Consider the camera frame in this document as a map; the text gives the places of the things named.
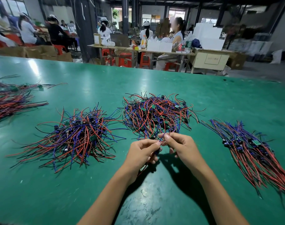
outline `table surface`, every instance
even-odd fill
[[[123,46],[103,46],[99,44],[88,45],[95,48],[103,48],[103,49],[117,49],[117,50],[127,50],[127,51],[137,51],[137,52],[149,52],[149,53],[159,53],[159,54],[173,54],[173,55],[187,55],[187,56],[195,56],[194,53],[178,53],[178,52],[160,52],[160,51],[147,51],[146,48],[140,50],[133,50],[132,47],[123,47]]]
[[[18,143],[32,143],[43,137],[45,134],[34,127],[44,121],[59,121],[55,108],[72,112],[100,102],[104,110],[112,113],[122,106],[125,93],[178,93],[179,98],[193,103],[195,110],[207,108],[199,116],[201,120],[242,120],[250,132],[261,131],[268,139],[275,139],[270,145],[285,169],[285,86],[281,83],[0,56],[0,77],[11,74],[20,77],[3,81],[68,84],[33,92],[34,101],[47,100],[49,105],[0,122],[0,222],[77,223],[122,165],[135,138],[130,130],[115,132],[127,138],[114,144],[115,160],[98,163],[90,158],[90,166],[76,165],[59,175],[51,168],[39,169],[43,161],[9,169],[16,161],[5,155],[20,152]],[[181,128],[181,133],[194,138],[202,156],[250,224],[285,225],[285,196],[282,205],[277,192],[269,186],[260,191],[260,199],[220,137],[193,119],[189,124],[192,131]],[[48,132],[52,127],[40,129]],[[179,159],[167,153],[168,148],[164,147],[157,166],[146,170],[127,190],[115,224],[214,224],[199,182]]]

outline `finger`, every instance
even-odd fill
[[[171,136],[169,135],[164,135],[165,141],[168,143],[168,145],[174,149],[179,149],[182,145],[177,143]]]
[[[168,134],[169,136],[171,136],[175,141],[177,141],[178,143],[183,144],[185,141],[185,135],[183,134],[179,134],[176,132],[166,132],[166,133],[161,133],[158,135],[159,138],[162,138],[163,135],[165,136],[166,134]]]
[[[144,150],[147,155],[150,155],[152,152],[155,152],[158,149],[160,149],[160,145],[161,145],[161,142],[156,141],[156,143],[154,143],[151,146],[144,148],[142,150]]]
[[[158,142],[158,140],[143,139],[143,140],[137,141],[137,145],[140,149],[143,149],[143,148],[149,147],[150,145],[156,142]]]

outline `forearm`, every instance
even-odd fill
[[[208,165],[204,166],[201,171],[193,173],[205,191],[217,225],[249,224]]]
[[[77,225],[110,225],[128,187],[130,175],[120,168]]]

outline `stack of white boxes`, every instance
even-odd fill
[[[222,50],[226,35],[220,39],[222,28],[213,27],[210,23],[197,23],[193,30],[193,38],[198,39],[203,49]]]

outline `green tabletop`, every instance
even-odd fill
[[[59,121],[56,109],[72,112],[74,108],[94,107],[100,102],[103,110],[112,113],[122,106],[125,93],[178,93],[179,98],[194,104],[201,120],[214,117],[234,123],[242,120],[249,131],[268,135],[275,155],[285,169],[285,86],[278,82],[233,79],[178,72],[109,67],[91,64],[0,57],[0,77],[6,83],[38,83],[59,85],[35,91],[35,101],[49,105],[16,115],[0,122],[0,222],[29,225],[72,225],[97,198],[115,171],[122,165],[135,135],[130,130],[117,130],[127,140],[114,144],[115,160],[104,163],[90,158],[90,166],[54,174],[51,168],[38,168],[43,161],[33,161],[10,169],[15,158],[8,154],[20,152],[20,144],[43,137],[34,127],[44,121]],[[243,177],[214,132],[191,119],[191,132],[181,133],[194,138],[208,165],[215,172],[234,203],[250,224],[285,225],[283,203],[269,187],[257,196]],[[42,126],[42,131],[51,127]],[[115,224],[214,224],[199,182],[179,159],[160,153],[157,166],[149,167],[131,186],[118,213]]]

